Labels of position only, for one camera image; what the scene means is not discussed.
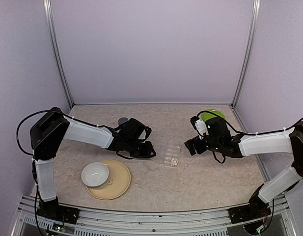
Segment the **orange pill bottle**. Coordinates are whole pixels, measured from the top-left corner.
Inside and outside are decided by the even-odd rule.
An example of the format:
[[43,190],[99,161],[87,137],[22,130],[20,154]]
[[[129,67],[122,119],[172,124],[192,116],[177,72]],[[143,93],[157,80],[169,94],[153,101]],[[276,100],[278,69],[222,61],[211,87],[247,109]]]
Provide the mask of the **orange pill bottle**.
[[118,120],[118,125],[119,125],[119,126],[124,125],[124,124],[126,124],[128,121],[129,121],[128,118],[126,118],[126,117],[121,117],[121,118]]

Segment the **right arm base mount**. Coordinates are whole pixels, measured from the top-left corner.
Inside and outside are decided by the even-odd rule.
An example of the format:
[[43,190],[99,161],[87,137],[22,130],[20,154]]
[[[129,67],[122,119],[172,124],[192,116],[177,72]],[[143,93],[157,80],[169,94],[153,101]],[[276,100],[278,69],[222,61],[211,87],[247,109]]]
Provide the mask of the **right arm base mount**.
[[264,217],[265,215],[270,215],[272,212],[270,210],[269,204],[263,202],[259,197],[259,190],[262,186],[257,188],[252,194],[249,202],[243,206],[231,207],[229,212],[229,217],[232,224],[241,223],[257,218]]

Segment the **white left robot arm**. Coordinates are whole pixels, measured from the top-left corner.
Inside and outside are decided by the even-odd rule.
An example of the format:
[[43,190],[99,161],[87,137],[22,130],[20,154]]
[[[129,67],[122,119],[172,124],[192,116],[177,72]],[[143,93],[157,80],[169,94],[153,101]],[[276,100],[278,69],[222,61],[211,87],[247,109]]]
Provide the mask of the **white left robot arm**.
[[33,172],[43,210],[53,219],[63,214],[57,202],[54,162],[66,143],[94,146],[114,152],[123,159],[150,159],[156,156],[148,140],[152,129],[135,118],[117,127],[97,125],[65,114],[58,107],[40,111],[42,117],[30,129]]

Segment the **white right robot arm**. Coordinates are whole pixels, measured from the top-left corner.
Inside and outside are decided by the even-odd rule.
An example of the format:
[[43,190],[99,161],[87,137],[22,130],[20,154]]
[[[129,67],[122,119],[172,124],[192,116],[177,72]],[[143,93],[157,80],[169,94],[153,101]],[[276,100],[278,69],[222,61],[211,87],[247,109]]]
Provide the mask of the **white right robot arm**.
[[271,202],[277,195],[288,190],[303,179],[303,121],[298,121],[289,128],[260,134],[238,132],[232,136],[227,121],[213,115],[208,120],[198,116],[191,118],[191,124],[198,136],[185,142],[191,155],[205,151],[220,153],[223,158],[243,158],[256,154],[291,153],[293,162],[269,182],[262,185],[245,213],[249,218],[256,218],[264,211],[264,204]]

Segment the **clear plastic pill organizer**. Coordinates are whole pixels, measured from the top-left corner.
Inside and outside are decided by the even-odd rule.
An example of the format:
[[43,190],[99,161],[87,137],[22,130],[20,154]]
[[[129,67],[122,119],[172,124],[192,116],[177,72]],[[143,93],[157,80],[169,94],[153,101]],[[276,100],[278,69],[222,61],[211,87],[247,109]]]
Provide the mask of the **clear plastic pill organizer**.
[[180,153],[180,145],[168,143],[156,157],[153,157],[153,161],[157,164],[162,164],[165,168],[174,169],[179,164]]

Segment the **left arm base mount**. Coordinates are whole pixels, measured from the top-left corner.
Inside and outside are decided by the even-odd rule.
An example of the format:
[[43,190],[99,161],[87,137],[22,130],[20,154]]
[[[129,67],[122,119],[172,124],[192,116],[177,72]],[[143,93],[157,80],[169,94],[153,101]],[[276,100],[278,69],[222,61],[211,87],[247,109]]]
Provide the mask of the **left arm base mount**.
[[37,215],[62,223],[76,225],[80,210],[75,207],[60,205],[56,201],[40,202]]

